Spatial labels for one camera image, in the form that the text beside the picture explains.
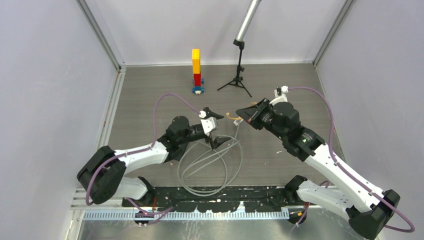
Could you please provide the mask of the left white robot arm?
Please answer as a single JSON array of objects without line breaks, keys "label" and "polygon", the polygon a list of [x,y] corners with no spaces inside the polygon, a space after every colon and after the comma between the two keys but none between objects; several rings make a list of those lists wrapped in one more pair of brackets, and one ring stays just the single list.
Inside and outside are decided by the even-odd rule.
[{"label": "left white robot arm", "polygon": [[204,139],[215,150],[229,137],[212,137],[217,121],[224,116],[205,107],[199,113],[200,123],[191,125],[185,116],[176,116],[165,133],[154,143],[113,150],[100,147],[77,173],[76,178],[86,190],[87,205],[100,205],[111,198],[131,198],[141,207],[153,202],[153,188],[144,177],[126,177],[126,174],[150,165],[181,160],[190,142]]}]

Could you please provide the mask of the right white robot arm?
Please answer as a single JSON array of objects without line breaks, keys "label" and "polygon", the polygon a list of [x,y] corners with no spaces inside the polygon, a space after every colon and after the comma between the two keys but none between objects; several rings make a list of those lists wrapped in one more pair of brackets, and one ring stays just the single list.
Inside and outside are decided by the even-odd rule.
[{"label": "right white robot arm", "polygon": [[368,240],[374,240],[394,215],[390,206],[398,205],[399,194],[381,189],[337,155],[332,157],[324,139],[301,124],[300,114],[291,103],[273,103],[264,98],[254,106],[236,110],[236,114],[254,129],[272,133],[289,154],[319,171],[338,188],[324,188],[296,175],[285,185],[285,198],[291,205],[303,201],[321,206],[347,220]]}]

